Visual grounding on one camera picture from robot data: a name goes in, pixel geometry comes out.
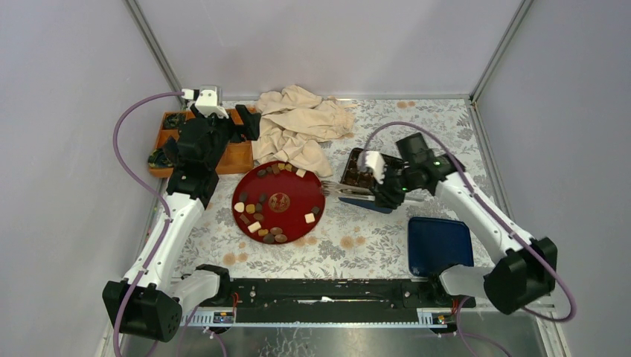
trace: silver fork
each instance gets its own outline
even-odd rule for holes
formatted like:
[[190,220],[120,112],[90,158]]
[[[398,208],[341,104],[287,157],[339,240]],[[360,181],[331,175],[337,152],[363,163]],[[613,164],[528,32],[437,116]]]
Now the silver fork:
[[[350,186],[348,184],[340,184],[337,182],[323,181],[322,194],[329,197],[341,197],[346,199],[363,199],[365,201],[374,201],[374,195],[368,188]],[[406,197],[404,202],[424,202],[423,199],[415,197]]]

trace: beige cloth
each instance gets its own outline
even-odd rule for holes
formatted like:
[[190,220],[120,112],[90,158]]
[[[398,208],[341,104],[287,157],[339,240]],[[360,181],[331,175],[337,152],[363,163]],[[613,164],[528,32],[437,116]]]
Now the beige cloth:
[[255,107],[261,113],[260,137],[252,142],[255,160],[288,161],[321,177],[333,174],[318,142],[348,134],[352,113],[295,85],[261,94]]

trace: wooden box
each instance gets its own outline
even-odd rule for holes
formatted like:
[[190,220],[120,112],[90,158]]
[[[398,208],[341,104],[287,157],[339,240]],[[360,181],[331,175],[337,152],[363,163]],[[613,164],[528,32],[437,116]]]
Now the wooden box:
[[[248,108],[250,112],[254,113],[254,108]],[[243,124],[239,113],[237,113],[236,109],[226,109],[228,114],[232,117],[232,120],[239,125]],[[189,120],[194,118],[193,112],[166,112],[162,116],[162,120],[160,120],[160,130],[158,131],[158,137],[156,138],[156,144],[153,146],[153,149],[158,149],[162,147],[164,143],[168,140],[169,137],[173,136],[174,139],[179,139],[179,134],[177,129],[164,129],[163,123],[164,119],[169,115],[177,115],[184,114],[185,120]],[[247,173],[252,170],[254,167],[254,159],[252,158],[252,143],[250,141],[244,141],[242,143],[234,144],[230,143],[225,148],[225,152],[217,165],[216,171],[218,175],[227,175],[230,173]],[[151,175],[155,177],[159,177],[161,179],[165,179],[171,176],[173,173],[173,168],[152,168],[149,167],[149,172]]]

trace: patterned table surface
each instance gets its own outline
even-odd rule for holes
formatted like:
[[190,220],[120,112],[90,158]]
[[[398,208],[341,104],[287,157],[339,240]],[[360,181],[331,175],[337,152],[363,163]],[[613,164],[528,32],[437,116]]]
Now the patterned table surface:
[[[224,102],[228,108],[237,103]],[[467,167],[479,187],[491,196],[490,180],[464,100],[353,100],[356,120],[353,134],[323,143],[339,182],[349,152],[363,147],[368,136],[384,123],[402,120],[435,133]],[[398,156],[394,142],[413,129],[392,126],[373,140],[371,147]],[[432,148],[438,147],[428,142]],[[232,277],[266,278],[406,278],[411,277],[407,257],[407,223],[414,216],[457,219],[455,213],[428,193],[421,204],[402,205],[381,214],[327,197],[320,223],[305,237],[285,245],[264,245],[248,238],[234,222],[231,197],[243,175],[220,176],[215,194],[192,230],[176,266],[176,274],[191,273],[200,264],[229,269]],[[473,237],[477,266],[491,264],[483,245]]]

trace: red plate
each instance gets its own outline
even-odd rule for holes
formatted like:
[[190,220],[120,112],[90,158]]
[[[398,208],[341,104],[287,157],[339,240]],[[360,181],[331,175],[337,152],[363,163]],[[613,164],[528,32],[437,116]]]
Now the red plate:
[[[303,178],[287,170],[281,170],[277,175],[267,173],[263,178],[257,176],[260,170],[265,170],[274,164],[282,164],[282,161],[268,162],[255,167],[248,172],[234,189],[232,196],[232,215],[241,231],[246,236],[263,242],[263,237],[259,237],[258,232],[250,233],[248,225],[239,218],[241,213],[234,210],[234,205],[239,202],[239,195],[242,192],[248,193],[245,205],[258,203],[261,193],[267,195],[267,200],[263,205],[264,220],[260,223],[261,229],[271,230],[279,227],[283,234],[287,236],[285,243],[293,242],[309,233],[320,221],[324,212],[324,195],[322,194],[320,180],[315,173],[307,171]],[[320,212],[315,216],[315,222],[306,223],[304,215],[311,213],[314,207],[320,208]],[[248,217],[250,224],[256,222],[254,215],[243,211]]]

